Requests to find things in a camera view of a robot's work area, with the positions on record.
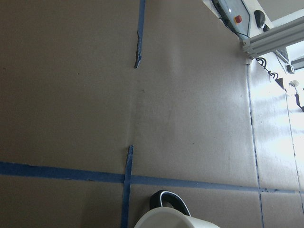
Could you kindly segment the white smiley face mug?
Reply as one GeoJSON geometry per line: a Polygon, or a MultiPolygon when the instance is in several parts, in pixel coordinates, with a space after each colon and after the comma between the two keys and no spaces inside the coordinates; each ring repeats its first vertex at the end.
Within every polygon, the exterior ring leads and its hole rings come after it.
{"type": "Polygon", "coordinates": [[[160,190],[150,197],[150,210],[136,223],[136,228],[216,228],[217,225],[192,217],[180,196],[160,190]]]}

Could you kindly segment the teach pendant with red button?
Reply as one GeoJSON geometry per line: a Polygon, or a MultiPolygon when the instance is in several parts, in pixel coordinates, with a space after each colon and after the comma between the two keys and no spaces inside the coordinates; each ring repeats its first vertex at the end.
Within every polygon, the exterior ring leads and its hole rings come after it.
{"type": "Polygon", "coordinates": [[[251,14],[243,0],[212,0],[224,24],[241,39],[249,38],[251,14]]]}

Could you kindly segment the black keyboard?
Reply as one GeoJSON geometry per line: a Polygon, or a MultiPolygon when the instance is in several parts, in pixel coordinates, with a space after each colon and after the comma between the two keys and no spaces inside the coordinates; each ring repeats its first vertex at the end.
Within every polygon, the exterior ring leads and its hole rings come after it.
{"type": "Polygon", "coordinates": [[[286,47],[282,47],[282,48],[279,48],[279,49],[276,49],[274,51],[274,53],[281,59],[283,60],[285,63],[289,63],[289,55],[288,55],[288,52],[287,52],[287,48],[286,47]]]}

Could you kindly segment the black computer mouse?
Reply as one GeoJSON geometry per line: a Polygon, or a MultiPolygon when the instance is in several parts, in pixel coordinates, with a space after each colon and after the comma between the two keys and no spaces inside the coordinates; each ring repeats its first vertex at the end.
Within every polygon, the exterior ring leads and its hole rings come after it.
{"type": "Polygon", "coordinates": [[[264,12],[260,10],[255,10],[254,16],[255,16],[256,26],[260,29],[263,29],[266,24],[266,16],[264,12]]]}

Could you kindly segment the aluminium frame post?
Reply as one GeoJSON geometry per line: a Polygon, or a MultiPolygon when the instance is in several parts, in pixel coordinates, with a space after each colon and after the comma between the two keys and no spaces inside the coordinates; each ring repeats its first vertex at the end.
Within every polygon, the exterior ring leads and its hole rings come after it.
{"type": "Polygon", "coordinates": [[[267,32],[243,40],[243,51],[251,58],[274,52],[304,40],[304,18],[300,17],[267,32]]]}

